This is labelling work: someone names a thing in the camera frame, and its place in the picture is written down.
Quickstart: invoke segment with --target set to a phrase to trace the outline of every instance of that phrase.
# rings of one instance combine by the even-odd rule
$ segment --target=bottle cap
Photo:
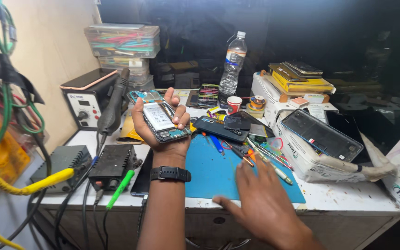
[[[245,38],[246,33],[243,31],[238,31],[237,32],[237,37]]]

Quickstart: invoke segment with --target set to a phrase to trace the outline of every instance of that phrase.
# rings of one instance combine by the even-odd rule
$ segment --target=hand
[[[178,124],[177,128],[182,130],[191,120],[189,113],[186,113],[186,107],[179,105],[180,97],[174,95],[174,88],[168,88],[164,99],[175,110],[172,122]],[[158,166],[168,165],[184,168],[186,152],[188,151],[191,137],[185,137],[175,141],[159,143],[151,132],[143,118],[143,100],[139,97],[131,112],[135,131],[154,151],[154,162],[158,159]]]
[[[234,215],[254,236],[280,250],[323,249],[311,230],[297,217],[274,169],[256,153],[256,176],[249,165],[237,165],[236,181],[242,207],[225,197],[213,202]]]

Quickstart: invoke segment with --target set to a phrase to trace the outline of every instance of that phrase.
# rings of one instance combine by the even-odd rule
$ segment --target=plastic water bottle
[[[226,95],[236,92],[239,72],[243,67],[246,56],[245,32],[237,32],[237,38],[231,42],[226,52],[225,71],[220,80],[219,90]]]

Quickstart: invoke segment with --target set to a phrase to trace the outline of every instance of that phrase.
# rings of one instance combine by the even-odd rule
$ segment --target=person's left hand
[[[174,95],[174,88],[168,88],[164,94],[164,99],[175,110],[172,122],[178,124],[177,128],[182,130],[186,124],[189,124],[191,116],[186,113],[186,107],[179,105],[180,97]],[[137,134],[149,145],[154,151],[154,161],[159,159],[160,165],[169,165],[184,168],[186,152],[188,151],[191,137],[184,137],[175,141],[160,143],[155,138],[143,118],[143,100],[139,97],[131,112],[132,120]]]

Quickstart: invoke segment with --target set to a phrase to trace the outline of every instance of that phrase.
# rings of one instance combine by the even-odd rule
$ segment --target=table surface
[[[204,109],[187,108],[191,116],[206,115]],[[112,136],[107,137],[106,145],[116,144],[115,139],[119,137],[119,129]],[[66,145],[86,145],[92,157],[95,156],[97,146],[95,131],[78,131],[77,134]],[[138,159],[144,160],[150,147],[148,145],[134,145]],[[135,170],[135,176],[131,179],[130,188],[135,182],[140,169]],[[293,203],[297,210],[324,210],[324,211],[378,211],[378,212],[400,212],[395,204],[386,194],[372,182],[357,183],[307,183],[297,178],[294,174],[303,196],[305,204]],[[95,190],[91,188],[87,196],[87,204],[92,205],[95,201]],[[81,205],[83,203],[84,188],[79,188],[69,201],[69,205]],[[105,206],[111,199],[113,192],[105,193],[99,205]],[[61,204],[67,194],[47,194],[42,204]],[[141,206],[142,197],[135,197],[130,191],[123,192],[115,203],[115,206]],[[186,198],[186,207],[214,208],[220,207],[211,199]]]

